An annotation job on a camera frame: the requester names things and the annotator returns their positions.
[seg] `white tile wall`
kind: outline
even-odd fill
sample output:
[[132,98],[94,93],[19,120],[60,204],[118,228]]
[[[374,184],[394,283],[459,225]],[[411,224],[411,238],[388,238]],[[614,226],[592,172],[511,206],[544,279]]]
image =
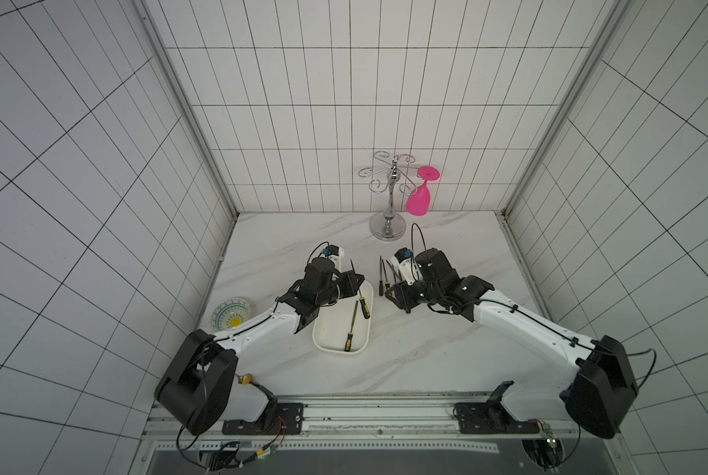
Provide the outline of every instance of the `white tile wall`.
[[129,0],[0,2],[0,473],[127,472],[232,227],[152,55]]
[[503,208],[611,4],[213,3],[146,0],[241,211],[379,210],[381,149],[441,171],[434,211]]
[[621,427],[642,473],[708,473],[708,2],[636,2],[586,91],[512,232],[553,318],[658,350]]

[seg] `chrome stand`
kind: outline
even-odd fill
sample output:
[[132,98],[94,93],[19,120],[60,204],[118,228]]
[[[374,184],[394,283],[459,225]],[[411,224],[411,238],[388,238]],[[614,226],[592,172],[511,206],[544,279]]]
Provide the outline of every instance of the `chrome stand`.
[[380,189],[382,183],[379,179],[372,179],[370,182],[370,190],[373,193],[383,193],[388,190],[388,207],[382,213],[372,216],[370,220],[370,232],[373,236],[383,241],[394,241],[400,238],[404,234],[404,231],[406,231],[406,221],[393,209],[393,188],[403,175],[405,182],[399,185],[399,191],[404,195],[410,196],[417,190],[415,183],[399,168],[399,160],[404,160],[405,164],[402,165],[403,168],[417,168],[415,166],[409,166],[409,164],[415,163],[415,157],[403,154],[391,158],[391,155],[383,150],[375,152],[373,157],[381,162],[387,163],[388,166],[379,170],[363,168],[359,170],[359,176],[367,178],[376,173],[388,170],[388,180],[383,189]]

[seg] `white plastic tray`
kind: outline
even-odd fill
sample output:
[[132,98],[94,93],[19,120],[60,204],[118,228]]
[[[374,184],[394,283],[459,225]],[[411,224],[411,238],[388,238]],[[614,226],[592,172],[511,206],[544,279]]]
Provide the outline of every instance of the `white plastic tray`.
[[[374,315],[372,285],[365,280],[361,287],[361,294],[370,315]],[[320,315],[314,320],[314,327],[311,332],[311,339],[317,348],[330,353],[340,353],[344,355],[356,355],[367,346],[370,340],[370,323],[372,317],[365,320],[361,308],[357,306],[356,321],[354,322],[354,337],[351,339],[351,351],[344,351],[346,339],[349,337],[351,329],[351,316],[354,314],[354,304],[359,301],[359,295],[340,299],[334,306],[322,307]]]

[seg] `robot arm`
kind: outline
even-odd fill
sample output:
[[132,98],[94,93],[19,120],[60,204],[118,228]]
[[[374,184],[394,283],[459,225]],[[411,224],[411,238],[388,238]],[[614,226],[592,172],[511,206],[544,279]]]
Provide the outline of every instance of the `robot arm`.
[[608,336],[591,340],[519,307],[485,280],[460,278],[435,248],[411,260],[400,264],[418,279],[400,282],[385,294],[399,309],[409,312],[426,303],[435,312],[462,315],[500,331],[557,370],[556,381],[505,382],[497,389],[501,406],[514,420],[572,419],[596,436],[615,436],[639,394],[620,342]]
[[267,343],[298,333],[317,318],[322,306],[356,295],[364,276],[341,272],[343,249],[328,245],[322,254],[325,257],[307,263],[304,278],[276,299],[274,309],[228,331],[209,335],[198,329],[185,338],[154,395],[191,434],[206,432],[223,414],[258,420],[272,394],[259,385],[238,384],[238,356],[259,340]]

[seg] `white marble surface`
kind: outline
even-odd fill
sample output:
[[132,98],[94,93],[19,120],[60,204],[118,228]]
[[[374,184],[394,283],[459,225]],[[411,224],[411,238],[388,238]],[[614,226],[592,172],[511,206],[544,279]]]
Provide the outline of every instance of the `white marble surface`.
[[[375,239],[371,214],[241,214],[207,305],[210,312],[235,296],[251,302],[254,315],[274,306],[296,280],[312,249],[330,241],[345,249],[344,270],[378,287],[378,256],[410,246],[409,231],[396,242]],[[491,211],[403,214],[420,224],[427,247],[446,254],[464,277],[476,275],[521,306],[535,309],[520,270]],[[419,234],[415,247],[422,251]],[[271,345],[257,343],[238,363],[275,394],[492,391],[507,379],[549,372],[544,362],[504,335],[455,315],[419,306],[411,314],[377,295],[370,342],[356,356],[326,353],[311,340],[312,325]]]

